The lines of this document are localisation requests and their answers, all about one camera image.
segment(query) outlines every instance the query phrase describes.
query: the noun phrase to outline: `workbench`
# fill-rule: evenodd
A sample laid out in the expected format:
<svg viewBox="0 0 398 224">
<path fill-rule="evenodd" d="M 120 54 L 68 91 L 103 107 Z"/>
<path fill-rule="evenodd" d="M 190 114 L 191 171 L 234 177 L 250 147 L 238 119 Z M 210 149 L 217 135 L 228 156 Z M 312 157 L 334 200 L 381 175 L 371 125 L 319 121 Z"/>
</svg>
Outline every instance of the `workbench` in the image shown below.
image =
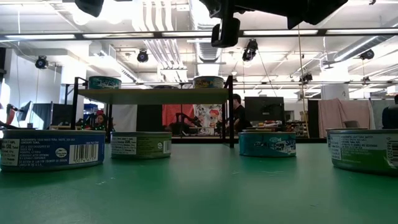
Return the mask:
<svg viewBox="0 0 398 224">
<path fill-rule="evenodd" d="M 173 144 L 168 159 L 0 172 L 0 223 L 396 223 L 398 179 L 333 167 L 326 144 L 297 157 Z"/>
</svg>

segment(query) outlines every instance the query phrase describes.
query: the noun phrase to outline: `person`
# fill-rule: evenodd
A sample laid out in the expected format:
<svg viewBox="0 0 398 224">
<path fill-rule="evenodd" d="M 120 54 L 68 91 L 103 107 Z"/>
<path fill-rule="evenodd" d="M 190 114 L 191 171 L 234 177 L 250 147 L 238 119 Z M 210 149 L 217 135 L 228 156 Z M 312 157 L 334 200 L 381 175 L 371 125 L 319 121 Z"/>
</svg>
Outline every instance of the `person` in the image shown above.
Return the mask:
<svg viewBox="0 0 398 224">
<path fill-rule="evenodd" d="M 246 112 L 244 107 L 242 106 L 241 96 L 238 94 L 234 94 L 232 96 L 233 99 L 233 108 L 234 108 L 234 130 L 236 133 L 242 132 L 244 129 L 251 127 L 251 123 L 246 119 Z"/>
<path fill-rule="evenodd" d="M 398 129 L 398 95 L 394 97 L 395 105 L 386 107 L 382 114 L 383 129 Z"/>
</svg>

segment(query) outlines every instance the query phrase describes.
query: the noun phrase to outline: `ceiling duct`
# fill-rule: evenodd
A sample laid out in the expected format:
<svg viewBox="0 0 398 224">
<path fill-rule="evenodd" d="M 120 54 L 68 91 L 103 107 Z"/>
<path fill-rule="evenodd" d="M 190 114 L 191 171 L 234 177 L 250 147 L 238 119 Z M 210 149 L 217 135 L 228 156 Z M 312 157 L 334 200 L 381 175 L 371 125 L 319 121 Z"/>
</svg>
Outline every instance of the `ceiling duct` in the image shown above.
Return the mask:
<svg viewBox="0 0 398 224">
<path fill-rule="evenodd" d="M 391 28 L 391 27 L 398 27 L 398 17 L 389 21 L 388 23 L 383 25 L 384 28 Z M 389 39 L 391 39 L 393 35 L 379 35 L 374 37 L 363 37 L 356 41 L 355 43 L 351 44 L 350 46 L 346 47 L 343 50 L 331 55 L 332 60 L 328 60 L 323 62 L 324 65 L 330 65 L 337 62 L 342 62 L 348 60 L 352 57 L 355 57 L 372 47 L 375 47 Z"/>
<path fill-rule="evenodd" d="M 220 22 L 219 19 L 210 19 L 206 6 L 199 0 L 189 0 L 192 26 L 195 30 L 212 30 Z M 217 62 L 221 49 L 212 47 L 211 43 L 195 43 L 198 59 L 204 63 Z M 199 75 L 218 75 L 220 65 L 202 64 L 198 66 Z"/>
</svg>

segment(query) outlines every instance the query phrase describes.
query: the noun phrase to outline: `black shelf frame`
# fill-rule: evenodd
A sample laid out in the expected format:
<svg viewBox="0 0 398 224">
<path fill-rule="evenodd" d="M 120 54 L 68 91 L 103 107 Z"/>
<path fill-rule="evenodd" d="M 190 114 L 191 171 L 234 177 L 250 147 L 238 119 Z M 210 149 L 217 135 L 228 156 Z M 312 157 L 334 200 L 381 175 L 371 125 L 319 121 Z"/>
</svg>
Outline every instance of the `black shelf frame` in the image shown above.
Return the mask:
<svg viewBox="0 0 398 224">
<path fill-rule="evenodd" d="M 85 89 L 88 89 L 88 80 L 85 80 L 84 78 L 80 77 L 75 77 L 75 82 L 73 84 L 73 106 L 72 106 L 72 118 L 70 121 L 70 129 L 75 130 L 76 129 L 76 112 L 77 112 L 77 98 L 79 95 L 79 80 L 83 80 L 83 86 Z M 228 89 L 228 114 L 229 114 L 229 139 L 226 138 L 226 106 L 227 102 L 222 104 L 222 133 L 221 133 L 221 142 L 224 144 L 229 144 L 230 148 L 233 148 L 235 145 L 235 140 L 234 140 L 234 117 L 233 117 L 233 77 L 232 75 L 229 75 L 227 80 L 225 81 L 224 88 Z M 112 126 L 112 104 L 107 104 L 106 109 L 107 109 L 107 116 L 108 116 L 108 127 Z M 106 129 L 106 136 L 108 139 L 111 139 L 111 129 L 107 128 Z M 200 140 L 202 143 L 214 143 L 214 139 L 206 139 L 203 138 Z"/>
</svg>

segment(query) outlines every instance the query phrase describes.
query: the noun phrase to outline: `ceiling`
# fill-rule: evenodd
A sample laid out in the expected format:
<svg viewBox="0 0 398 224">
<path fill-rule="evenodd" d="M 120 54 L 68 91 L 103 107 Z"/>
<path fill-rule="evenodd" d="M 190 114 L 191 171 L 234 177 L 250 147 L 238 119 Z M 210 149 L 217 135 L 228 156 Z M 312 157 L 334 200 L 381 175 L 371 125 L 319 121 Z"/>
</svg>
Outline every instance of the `ceiling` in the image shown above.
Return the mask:
<svg viewBox="0 0 398 224">
<path fill-rule="evenodd" d="M 172 25 L 175 30 L 193 29 L 190 19 L 188 1 L 172 0 Z M 132 6 L 129 2 L 117 2 L 113 9 L 112 17 L 119 19 L 117 24 L 111 24 L 106 18 L 91 19 L 83 26 L 79 26 L 73 20 L 75 6 L 72 3 L 62 3 L 56 1 L 0 1 L 0 33 L 54 33 L 54 32 L 134 32 L 132 26 Z M 395 19 L 398 15 L 398 1 L 378 0 L 375 5 L 370 6 L 368 0 L 350 0 L 336 13 L 326 18 L 316 26 L 301 23 L 301 29 L 321 29 L 321 28 L 372 28 L 381 27 L 383 24 Z M 155 4 L 152 8 L 153 23 L 155 23 Z M 246 12 L 236 14 L 241 21 L 241 29 L 286 29 L 286 18 L 268 14 L 264 12 Z M 251 61 L 250 65 L 243 63 L 241 55 L 249 39 L 240 38 L 236 46 L 222 49 L 219 59 L 220 69 L 218 73 L 228 76 L 231 72 L 237 73 L 239 82 L 259 82 L 271 79 L 275 82 L 299 80 L 300 72 L 297 72 L 302 65 L 313 61 L 315 66 L 308 68 L 317 81 L 325 80 L 321 73 L 319 60 L 313 60 L 320 54 L 326 52 L 331 54 L 343 50 L 347 46 L 363 37 L 302 37 L 301 45 L 298 38 L 293 37 L 268 37 L 258 38 L 259 54 Z M 38 49 L 67 49 L 83 60 L 91 63 L 92 54 L 87 54 L 82 46 L 87 46 L 91 42 L 69 41 L 69 42 L 24 42 L 21 48 Z M 160 81 L 158 72 L 158 62 L 149 54 L 146 63 L 139 63 L 136 59 L 139 49 L 146 47 L 142 40 L 102 40 L 103 46 L 111 45 L 117 51 L 117 59 L 125 64 L 130 71 L 135 72 L 141 82 Z M 187 68 L 187 77 L 193 78 L 197 73 L 198 57 L 196 55 L 195 44 L 190 44 L 185 39 L 177 39 L 177 45 L 183 65 Z M 372 60 L 362 61 L 351 58 L 341 64 L 348 67 L 349 79 L 360 81 L 360 79 L 370 73 L 376 73 L 387 67 L 396 64 L 398 53 L 398 39 L 393 37 L 375 47 L 375 57 Z M 107 69 L 104 65 L 96 65 L 96 71 L 103 75 L 118 76 L 114 70 Z M 398 78 L 398 70 L 392 70 L 372 80 L 392 80 Z M 256 87 L 255 85 L 245 85 L 248 90 Z M 385 86 L 378 85 L 367 88 L 366 91 L 380 91 Z M 269 89 L 271 86 L 257 86 L 257 88 Z M 273 88 L 286 88 L 284 86 L 273 86 Z"/>
</svg>

